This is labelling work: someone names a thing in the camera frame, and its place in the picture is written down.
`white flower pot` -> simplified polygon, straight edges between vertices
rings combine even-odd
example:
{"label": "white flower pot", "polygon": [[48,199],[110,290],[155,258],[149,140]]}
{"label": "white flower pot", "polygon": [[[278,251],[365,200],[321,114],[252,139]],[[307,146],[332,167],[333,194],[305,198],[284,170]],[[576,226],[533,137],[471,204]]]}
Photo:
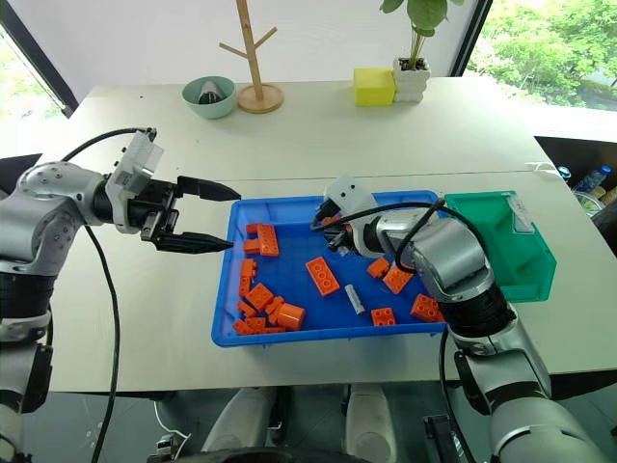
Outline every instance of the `white flower pot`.
{"label": "white flower pot", "polygon": [[424,98],[426,81],[431,76],[431,69],[426,65],[426,69],[401,70],[399,58],[394,59],[392,64],[392,74],[396,84],[394,102],[412,101],[420,103]]}

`green leaf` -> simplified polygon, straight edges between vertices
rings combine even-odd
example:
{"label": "green leaf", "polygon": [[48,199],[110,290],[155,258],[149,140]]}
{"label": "green leaf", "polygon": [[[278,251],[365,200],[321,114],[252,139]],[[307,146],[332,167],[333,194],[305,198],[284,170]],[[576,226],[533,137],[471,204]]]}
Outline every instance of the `green leaf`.
{"label": "green leaf", "polygon": [[412,28],[416,31],[416,33],[419,36],[433,37],[435,35],[435,29],[420,29],[416,26],[412,26]]}
{"label": "green leaf", "polygon": [[435,29],[447,14],[446,0],[407,0],[407,14],[418,29]]}
{"label": "green leaf", "polygon": [[403,0],[384,0],[379,9],[384,13],[392,13],[403,4]]}

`blue plastic tray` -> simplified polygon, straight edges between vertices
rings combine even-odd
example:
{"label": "blue plastic tray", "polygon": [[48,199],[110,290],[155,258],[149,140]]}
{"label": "blue plastic tray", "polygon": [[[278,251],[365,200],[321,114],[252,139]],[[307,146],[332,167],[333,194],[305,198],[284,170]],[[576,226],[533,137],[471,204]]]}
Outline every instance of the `blue plastic tray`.
{"label": "blue plastic tray", "polygon": [[[404,201],[433,203],[437,195],[431,191],[407,191],[377,193],[379,204]],[[234,246],[225,251],[221,281],[217,297],[212,340],[218,345],[271,344],[295,340],[327,340],[335,338],[358,338],[364,336],[394,335],[400,333],[440,333],[443,323],[426,323],[410,315],[412,304],[420,293],[427,294],[419,277],[413,277],[400,294],[394,295],[386,285],[373,279],[366,267],[373,259],[362,258],[355,253],[341,257],[329,251],[322,232],[311,231],[310,221],[323,197],[276,198],[243,200],[231,207],[228,240]],[[276,227],[281,254],[277,258],[251,255],[257,261],[254,285],[265,284],[285,302],[304,308],[307,316],[298,332],[270,335],[239,336],[232,328],[239,318],[237,303],[240,264],[246,256],[243,243],[247,239],[246,226],[252,223],[272,224]],[[335,273],[340,290],[322,297],[305,268],[305,263],[323,257]],[[345,285],[353,285],[360,296],[366,312],[356,315]],[[370,311],[392,307],[396,325],[375,327]]]}

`white tabletop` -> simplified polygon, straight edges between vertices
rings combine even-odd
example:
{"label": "white tabletop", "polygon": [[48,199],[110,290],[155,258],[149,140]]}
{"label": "white tabletop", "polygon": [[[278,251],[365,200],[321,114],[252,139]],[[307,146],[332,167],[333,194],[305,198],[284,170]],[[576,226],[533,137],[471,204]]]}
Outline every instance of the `white tabletop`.
{"label": "white tabletop", "polygon": [[[236,180],[227,185],[244,198],[262,198],[318,195],[332,180]],[[370,177],[363,183],[374,192],[518,191],[557,259],[550,299],[517,305],[549,371],[617,367],[617,259],[559,178],[523,172]],[[226,235],[229,204],[186,198],[178,206],[178,232]],[[138,236],[120,235],[113,227],[95,232],[106,250],[121,304],[121,391],[438,378],[439,336],[219,347],[210,329],[222,254],[158,253]],[[52,390],[107,390],[111,304],[94,248],[83,232],[75,240],[52,303]],[[448,374],[455,374],[452,365]]]}
{"label": "white tabletop", "polygon": [[[285,95],[279,110],[259,116],[235,110],[218,121],[194,114],[181,85],[97,88],[44,160],[111,129],[154,126],[168,159],[157,171],[162,178],[516,172],[526,169],[525,162],[548,161],[486,79],[433,78],[421,104],[388,107],[356,107],[348,82],[277,85]],[[105,172],[127,140],[101,143],[76,162]]]}

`potted plant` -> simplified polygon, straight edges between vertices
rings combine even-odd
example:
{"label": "potted plant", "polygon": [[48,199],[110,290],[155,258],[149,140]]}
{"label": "potted plant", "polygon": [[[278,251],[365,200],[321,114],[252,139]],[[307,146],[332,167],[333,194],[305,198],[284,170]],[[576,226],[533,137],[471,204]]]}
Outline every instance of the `potted plant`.
{"label": "potted plant", "polygon": [[[384,0],[381,11],[392,13],[405,0]],[[406,0],[407,15],[412,21],[412,49],[409,57],[395,58],[392,65],[396,94],[394,101],[420,102],[426,90],[426,81],[431,69],[420,57],[424,41],[435,35],[435,29],[447,15],[447,0]],[[463,5],[464,0],[450,0],[455,5]]]}

